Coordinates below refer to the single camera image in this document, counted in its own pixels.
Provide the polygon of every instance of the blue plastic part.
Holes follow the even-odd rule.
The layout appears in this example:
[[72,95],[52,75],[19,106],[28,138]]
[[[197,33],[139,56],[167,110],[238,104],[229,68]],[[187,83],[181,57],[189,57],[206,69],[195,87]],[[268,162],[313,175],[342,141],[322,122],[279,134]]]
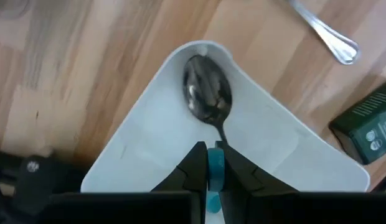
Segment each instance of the blue plastic part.
[[208,149],[209,183],[211,192],[220,192],[225,182],[225,157],[224,150],[220,148]]
[[207,192],[207,211],[209,213],[218,213],[221,209],[218,192]]

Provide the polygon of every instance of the dark green packaging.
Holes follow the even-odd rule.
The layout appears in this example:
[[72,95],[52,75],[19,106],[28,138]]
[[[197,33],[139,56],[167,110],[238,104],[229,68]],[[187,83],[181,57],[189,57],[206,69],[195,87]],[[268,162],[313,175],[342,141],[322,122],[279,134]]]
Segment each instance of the dark green packaging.
[[362,164],[386,153],[386,83],[329,125],[345,152]]

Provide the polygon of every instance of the spoon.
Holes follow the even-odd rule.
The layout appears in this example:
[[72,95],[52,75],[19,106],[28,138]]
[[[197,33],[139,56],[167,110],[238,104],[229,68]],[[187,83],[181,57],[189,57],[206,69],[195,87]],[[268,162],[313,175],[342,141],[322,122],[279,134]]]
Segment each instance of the spoon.
[[227,143],[224,121],[232,107],[232,92],[222,69],[209,57],[193,56],[184,67],[183,93],[192,114],[214,126]]
[[334,57],[343,65],[352,65],[360,55],[359,46],[353,40],[343,36],[327,26],[309,12],[297,0],[287,0],[295,11],[316,31]]

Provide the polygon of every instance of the wooden table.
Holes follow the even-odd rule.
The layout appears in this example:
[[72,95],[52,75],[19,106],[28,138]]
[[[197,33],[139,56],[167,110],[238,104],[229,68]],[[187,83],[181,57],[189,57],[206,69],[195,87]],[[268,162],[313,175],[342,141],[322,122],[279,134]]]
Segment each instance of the wooden table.
[[[197,39],[237,63],[335,147],[328,122],[386,80],[386,0],[301,0],[357,41],[338,64],[283,0],[35,0],[0,20],[0,148],[90,164],[163,60]],[[366,167],[374,187],[386,156]]]

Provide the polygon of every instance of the spoon bowl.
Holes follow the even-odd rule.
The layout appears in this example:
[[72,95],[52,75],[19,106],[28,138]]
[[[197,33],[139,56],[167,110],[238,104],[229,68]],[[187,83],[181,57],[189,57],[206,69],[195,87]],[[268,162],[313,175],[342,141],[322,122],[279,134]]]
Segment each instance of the spoon bowl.
[[191,113],[215,126],[227,143],[224,121],[232,108],[232,91],[222,69],[209,57],[191,57],[183,71],[183,93]]

